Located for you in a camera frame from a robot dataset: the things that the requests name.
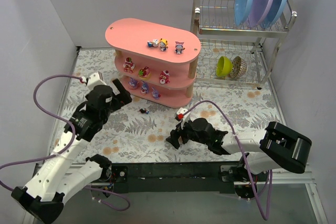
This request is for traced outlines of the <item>pink purple cupcake toy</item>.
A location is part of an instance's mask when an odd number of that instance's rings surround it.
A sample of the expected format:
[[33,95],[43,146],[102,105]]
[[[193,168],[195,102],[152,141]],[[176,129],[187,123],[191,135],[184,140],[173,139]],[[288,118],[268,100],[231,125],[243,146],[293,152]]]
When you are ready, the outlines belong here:
[[139,81],[134,78],[130,78],[128,84],[131,90],[135,90],[139,87]]

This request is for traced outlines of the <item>purple bunny head toy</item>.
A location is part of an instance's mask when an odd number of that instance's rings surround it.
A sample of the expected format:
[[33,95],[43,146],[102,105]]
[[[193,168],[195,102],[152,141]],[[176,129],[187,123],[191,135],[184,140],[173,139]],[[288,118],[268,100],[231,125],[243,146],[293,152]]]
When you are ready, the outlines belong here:
[[146,95],[149,93],[149,85],[147,82],[145,81],[141,81],[142,85],[141,85],[141,94],[142,95]]

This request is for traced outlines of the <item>black red mouse figure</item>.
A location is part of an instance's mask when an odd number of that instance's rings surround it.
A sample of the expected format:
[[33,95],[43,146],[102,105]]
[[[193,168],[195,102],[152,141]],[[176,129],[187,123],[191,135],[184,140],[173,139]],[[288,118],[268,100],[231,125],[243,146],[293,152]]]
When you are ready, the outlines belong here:
[[140,109],[139,112],[142,113],[142,114],[148,114],[149,113],[149,111],[147,109]]

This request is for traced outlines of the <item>strawberry cake toy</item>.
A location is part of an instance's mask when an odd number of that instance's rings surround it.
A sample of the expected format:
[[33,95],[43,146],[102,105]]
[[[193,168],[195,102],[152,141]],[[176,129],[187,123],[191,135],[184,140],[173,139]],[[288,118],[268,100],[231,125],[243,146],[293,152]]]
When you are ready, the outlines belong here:
[[135,70],[135,63],[132,61],[132,58],[131,57],[127,57],[125,59],[125,62],[123,64],[123,70],[124,72],[129,72],[129,73],[133,73],[134,70]]

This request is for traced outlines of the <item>pink flowerpot toy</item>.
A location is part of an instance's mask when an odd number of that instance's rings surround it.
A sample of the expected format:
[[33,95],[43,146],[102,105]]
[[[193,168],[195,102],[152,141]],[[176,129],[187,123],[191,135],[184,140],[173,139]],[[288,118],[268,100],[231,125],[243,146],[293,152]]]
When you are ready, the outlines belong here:
[[138,76],[142,80],[147,80],[151,76],[151,69],[148,66],[141,68],[138,72]]

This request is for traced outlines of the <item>pink figure toy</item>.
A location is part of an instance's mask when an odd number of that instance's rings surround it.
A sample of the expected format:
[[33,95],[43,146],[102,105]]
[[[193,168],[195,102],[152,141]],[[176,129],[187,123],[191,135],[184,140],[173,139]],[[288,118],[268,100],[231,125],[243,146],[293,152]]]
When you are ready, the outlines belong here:
[[176,41],[175,42],[175,52],[180,55],[184,50],[184,42]]
[[170,73],[168,70],[161,71],[160,78],[159,78],[160,84],[162,85],[169,84],[170,83],[169,77],[170,77]]

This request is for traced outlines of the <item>blue white duck figure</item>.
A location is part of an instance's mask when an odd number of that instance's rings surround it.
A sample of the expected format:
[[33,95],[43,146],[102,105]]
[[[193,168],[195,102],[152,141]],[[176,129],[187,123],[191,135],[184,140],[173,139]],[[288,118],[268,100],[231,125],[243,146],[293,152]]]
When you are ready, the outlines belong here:
[[152,47],[158,47],[159,46],[159,40],[158,39],[153,39],[153,40],[149,40],[147,41],[147,46],[149,48],[152,48]]

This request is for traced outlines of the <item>yellow blue duck figure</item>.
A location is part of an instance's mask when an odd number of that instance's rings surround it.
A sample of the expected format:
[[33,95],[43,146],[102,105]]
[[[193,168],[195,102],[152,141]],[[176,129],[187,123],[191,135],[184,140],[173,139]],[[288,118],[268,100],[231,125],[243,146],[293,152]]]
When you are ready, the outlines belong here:
[[161,38],[159,40],[159,47],[161,51],[166,51],[168,49],[168,41],[166,39]]

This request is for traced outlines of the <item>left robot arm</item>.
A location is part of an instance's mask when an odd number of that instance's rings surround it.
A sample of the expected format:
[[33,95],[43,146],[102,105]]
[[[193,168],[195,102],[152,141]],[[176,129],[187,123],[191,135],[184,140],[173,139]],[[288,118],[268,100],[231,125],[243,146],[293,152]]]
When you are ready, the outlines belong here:
[[111,161],[96,154],[88,157],[79,170],[66,176],[73,161],[102,130],[110,114],[132,101],[119,79],[113,80],[118,93],[96,73],[83,82],[90,91],[67,121],[52,155],[25,186],[15,187],[11,193],[22,208],[43,223],[53,223],[65,203],[89,183],[109,181],[113,174]]

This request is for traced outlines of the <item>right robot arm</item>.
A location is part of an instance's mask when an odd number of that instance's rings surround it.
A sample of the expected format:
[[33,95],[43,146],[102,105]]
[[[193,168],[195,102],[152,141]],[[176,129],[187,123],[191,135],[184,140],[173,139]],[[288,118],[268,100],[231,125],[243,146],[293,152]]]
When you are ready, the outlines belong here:
[[264,130],[234,134],[220,131],[205,118],[182,120],[166,138],[174,148],[194,141],[207,146],[216,155],[244,152],[244,169],[253,175],[273,169],[305,172],[312,141],[279,122],[270,122]]

